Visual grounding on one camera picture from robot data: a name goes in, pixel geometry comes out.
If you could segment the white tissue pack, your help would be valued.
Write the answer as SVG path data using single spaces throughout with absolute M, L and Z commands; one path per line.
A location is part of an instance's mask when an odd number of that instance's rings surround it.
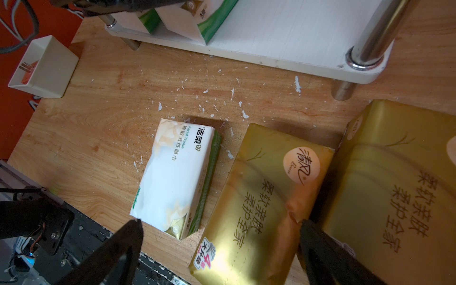
M 177 240 L 195 233 L 221 142 L 213 127 L 162 119 L 130 215 Z
M 111 16 L 123 28 L 152 34 L 162 22 L 155 9 L 138 12 L 113 13 Z
M 156 8 L 165 27 L 180 36 L 207 45 L 237 0 L 184 1 Z

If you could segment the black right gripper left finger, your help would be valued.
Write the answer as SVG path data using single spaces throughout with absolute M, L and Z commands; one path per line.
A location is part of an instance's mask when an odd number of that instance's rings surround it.
M 141 220 L 130 220 L 57 283 L 59 285 L 100 285 L 110 279 L 116 285 L 131 285 L 143 237 Z

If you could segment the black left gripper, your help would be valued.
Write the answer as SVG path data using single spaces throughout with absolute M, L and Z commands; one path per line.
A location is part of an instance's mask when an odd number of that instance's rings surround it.
M 99 16 L 121 12 L 138 12 L 181 3 L 180 0 L 53 0 L 50 3 L 59 8 L 71 5 L 82 10 L 84 16 Z

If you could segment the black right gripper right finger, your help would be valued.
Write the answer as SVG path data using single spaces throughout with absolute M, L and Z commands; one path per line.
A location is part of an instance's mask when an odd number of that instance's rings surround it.
M 311 285 L 385 283 L 310 220 L 302 222 L 299 253 Z

